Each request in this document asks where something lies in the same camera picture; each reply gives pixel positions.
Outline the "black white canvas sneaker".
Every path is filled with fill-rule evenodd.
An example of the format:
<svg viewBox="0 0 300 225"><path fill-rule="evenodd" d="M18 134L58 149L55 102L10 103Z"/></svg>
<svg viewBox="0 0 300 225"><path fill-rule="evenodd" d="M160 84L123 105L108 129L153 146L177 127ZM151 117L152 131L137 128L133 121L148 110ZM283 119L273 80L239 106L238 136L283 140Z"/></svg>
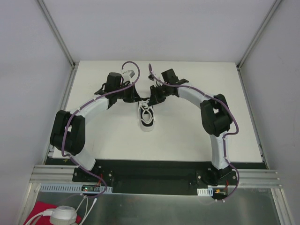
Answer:
<svg viewBox="0 0 300 225"><path fill-rule="evenodd" d="M149 98L142 98L138 102L138 123L142 131L150 132L155 126L153 106L149 106Z"/></svg>

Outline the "white shoelace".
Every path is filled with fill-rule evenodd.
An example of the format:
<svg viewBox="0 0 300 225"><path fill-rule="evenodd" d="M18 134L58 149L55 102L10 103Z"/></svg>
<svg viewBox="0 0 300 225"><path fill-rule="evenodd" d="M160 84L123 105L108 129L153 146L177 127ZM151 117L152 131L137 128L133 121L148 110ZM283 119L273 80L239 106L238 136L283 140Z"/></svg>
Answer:
<svg viewBox="0 0 300 225"><path fill-rule="evenodd" d="M138 102L138 118L140 123L145 127L150 127L154 124L154 110L152 106L148 105L148 98L142 98Z"/></svg>

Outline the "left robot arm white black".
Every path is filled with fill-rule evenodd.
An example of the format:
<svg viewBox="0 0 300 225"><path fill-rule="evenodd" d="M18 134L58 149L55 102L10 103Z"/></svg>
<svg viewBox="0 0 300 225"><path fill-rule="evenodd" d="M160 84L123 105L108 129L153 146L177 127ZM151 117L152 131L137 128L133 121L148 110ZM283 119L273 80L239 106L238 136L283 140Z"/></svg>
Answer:
<svg viewBox="0 0 300 225"><path fill-rule="evenodd" d="M94 168L95 158L85 147L86 125L119 99L125 103L140 100L132 81L134 75L133 70L110 72L106 82L88 102L71 111L60 110L56 113L50 144L60 150L62 156L70 157L76 165L84 168L82 175L88 182L95 182L99 171Z"/></svg>

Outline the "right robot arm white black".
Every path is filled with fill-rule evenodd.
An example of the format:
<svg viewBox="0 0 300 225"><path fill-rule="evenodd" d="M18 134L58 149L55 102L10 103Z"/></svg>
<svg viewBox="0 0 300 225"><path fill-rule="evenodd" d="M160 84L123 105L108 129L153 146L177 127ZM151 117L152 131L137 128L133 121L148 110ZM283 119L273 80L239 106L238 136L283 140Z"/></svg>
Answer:
<svg viewBox="0 0 300 225"><path fill-rule="evenodd" d="M163 82L152 71L149 64L148 78L155 84L150 87L149 106L158 105L167 96L177 96L197 106L201 111L202 126L210 135L211 168L204 172L201 180L211 186L222 185L232 171L227 158L226 136L233 122L226 98L222 94L210 96L190 85L186 79L179 79L173 69L162 72Z"/></svg>

